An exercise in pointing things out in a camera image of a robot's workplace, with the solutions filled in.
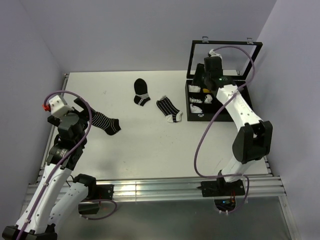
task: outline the wall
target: wall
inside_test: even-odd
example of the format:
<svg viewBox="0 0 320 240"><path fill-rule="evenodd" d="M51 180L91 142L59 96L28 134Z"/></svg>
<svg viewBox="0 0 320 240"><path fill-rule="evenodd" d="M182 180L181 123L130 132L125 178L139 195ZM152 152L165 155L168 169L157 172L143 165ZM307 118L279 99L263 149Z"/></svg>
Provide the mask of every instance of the wall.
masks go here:
<svg viewBox="0 0 320 240"><path fill-rule="evenodd" d="M269 161L304 240L320 236L319 8L318 0L276 2L250 88L255 110L273 124Z"/></svg>
<svg viewBox="0 0 320 240"><path fill-rule="evenodd" d="M50 125L41 105L63 74L18 0L0 1L0 232L37 177Z"/></svg>
<svg viewBox="0 0 320 240"><path fill-rule="evenodd" d="M257 39L276 0L20 0L65 72L185 70L191 41Z"/></svg>

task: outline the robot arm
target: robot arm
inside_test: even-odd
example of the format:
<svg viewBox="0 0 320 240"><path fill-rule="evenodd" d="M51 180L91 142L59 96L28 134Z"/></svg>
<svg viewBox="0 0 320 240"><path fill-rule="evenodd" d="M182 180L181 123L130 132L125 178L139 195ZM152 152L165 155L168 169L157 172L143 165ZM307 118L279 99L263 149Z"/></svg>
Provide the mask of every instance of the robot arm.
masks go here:
<svg viewBox="0 0 320 240"><path fill-rule="evenodd" d="M46 166L40 184L29 204L15 226L7 226L2 233L5 240L37 239L56 240L57 231L64 220L70 215L78 204L84 199L93 199L96 190L96 179L91 176L80 174L74 179L69 191L55 205L58 195L64 183L74 170L80 159L87 140L85 139L63 164L53 173L49 182L48 177L52 174L58 162L74 148L85 135L88 127L87 114L78 112L67 105L64 98L56 95L49 100L51 116L48 122L58 128L58 135L54 145L49 151Z"/></svg>
<svg viewBox="0 0 320 240"><path fill-rule="evenodd" d="M238 134L232 145L233 156L220 175L242 175L254 163L269 154L273 127L269 121L257 116L244 100L234 80L223 76L222 56L213 50L204 64L198 63L193 83L211 90L223 105L236 96L225 107L233 119ZM240 176L224 177L226 183L233 183Z"/></svg>
<svg viewBox="0 0 320 240"><path fill-rule="evenodd" d="M237 136L232 145L233 156L222 169L222 175L244 174L254 163L253 160L260 160L270 152L272 125L270 122L263 122L254 113L237 91L237 86L228 84L220 87L216 98L225 104L234 93L236 93L235 98L225 108L236 125L239 138L242 133L246 133L246 138L237 139ZM240 176L229 176L224 179L227 183L234 182L239 180Z"/></svg>

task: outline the black box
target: black box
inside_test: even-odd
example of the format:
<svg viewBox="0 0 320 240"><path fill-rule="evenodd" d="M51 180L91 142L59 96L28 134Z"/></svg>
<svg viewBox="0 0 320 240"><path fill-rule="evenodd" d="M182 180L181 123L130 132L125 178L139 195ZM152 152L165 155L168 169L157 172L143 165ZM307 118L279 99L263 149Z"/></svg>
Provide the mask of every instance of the black box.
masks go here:
<svg viewBox="0 0 320 240"><path fill-rule="evenodd" d="M202 91L200 92L189 92L189 85L192 85L192 80L194 75L191 74L191 67L194 58L195 47L197 44L210 44L210 45L250 45L255 46L253 54L251 56L252 60L255 61L260 49L262 47L262 42L246 42L246 41L203 41L203 40L193 40L191 45L190 51L190 58L188 63L188 70L186 75L186 83L185 83L185 102L186 102L186 115L188 121L202 121L202 122L209 122L215 115L215 113L221 108L222 104L212 95L212 93L205 93ZM237 86L242 85L245 83L245 80L252 68L252 64L249 61L243 75L231 75L228 77L232 77L235 84ZM213 98L211 103L204 103L205 96L210 94ZM252 108L252 103L250 99L250 95L248 92L247 86L241 91L241 95L243 96L244 100L248 103L250 108ZM189 98L200 99L203 103L191 103ZM197 106L202 109L203 113L191 113L190 111L190 104ZM231 116L229 115L226 109L223 109L222 112L215 120L216 122L233 122Z"/></svg>

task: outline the black striped sock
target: black striped sock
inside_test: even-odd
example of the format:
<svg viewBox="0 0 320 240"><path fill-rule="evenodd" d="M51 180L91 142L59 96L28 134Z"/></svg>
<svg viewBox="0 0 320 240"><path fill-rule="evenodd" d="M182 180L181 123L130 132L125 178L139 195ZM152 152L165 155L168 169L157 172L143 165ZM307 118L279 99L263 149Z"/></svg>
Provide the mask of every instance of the black striped sock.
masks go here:
<svg viewBox="0 0 320 240"><path fill-rule="evenodd" d="M163 96L159 101L156 101L156 105L163 112L169 123L177 123L181 121L182 111L176 109L167 96Z"/></svg>
<svg viewBox="0 0 320 240"><path fill-rule="evenodd" d="M104 130L108 135L115 135L121 130L119 126L119 119L106 117L98 111L92 118L92 125Z"/></svg>

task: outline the black plastic bracket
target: black plastic bracket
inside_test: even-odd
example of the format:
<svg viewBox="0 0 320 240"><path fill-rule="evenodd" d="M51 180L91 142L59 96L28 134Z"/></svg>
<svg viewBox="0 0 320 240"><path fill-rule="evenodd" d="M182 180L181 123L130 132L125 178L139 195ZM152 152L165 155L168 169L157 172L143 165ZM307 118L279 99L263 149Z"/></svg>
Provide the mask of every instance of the black plastic bracket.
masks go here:
<svg viewBox="0 0 320 240"><path fill-rule="evenodd" d="M233 144L232 152L239 162L260 160L270 152L273 126L270 121L245 124L240 128Z"/></svg>
<svg viewBox="0 0 320 240"><path fill-rule="evenodd" d="M74 183L81 183L84 186L88 187L88 196L86 199L97 199L95 198L97 192L97 181L93 176L79 174L73 180Z"/></svg>
<svg viewBox="0 0 320 240"><path fill-rule="evenodd" d="M84 102L82 100L80 100L79 98L76 98L74 101L73 101L75 104L79 105L81 108L83 108L82 111L77 111L75 110L80 116L82 116L83 118L85 118L87 121L89 121L89 112L88 112L88 109L87 109L87 106L84 104ZM91 110L91 114L92 114L92 117L94 117L96 115L96 111L90 107L90 110Z"/></svg>
<svg viewBox="0 0 320 240"><path fill-rule="evenodd" d="M48 116L47 121L48 121L48 123L52 124L55 127L58 127L60 124L60 119L56 118L52 115Z"/></svg>
<svg viewBox="0 0 320 240"><path fill-rule="evenodd" d="M97 185L95 187L95 192L92 194L90 199L107 199L112 200L114 194L114 185ZM79 204L78 211L81 215L95 215L100 209L100 204L98 202Z"/></svg>
<svg viewBox="0 0 320 240"><path fill-rule="evenodd" d="M226 182L223 177L217 178L216 181L202 181L198 187L202 191L202 197L225 197L231 196L233 193L236 196L244 196L245 186L241 179L234 182Z"/></svg>
<svg viewBox="0 0 320 240"><path fill-rule="evenodd" d="M18 226L6 226L2 237L5 240L16 240L18 237L20 230L18 230ZM34 234L34 232L24 232L21 235L21 240L57 240L58 235L55 232L54 226L47 227L44 233Z"/></svg>

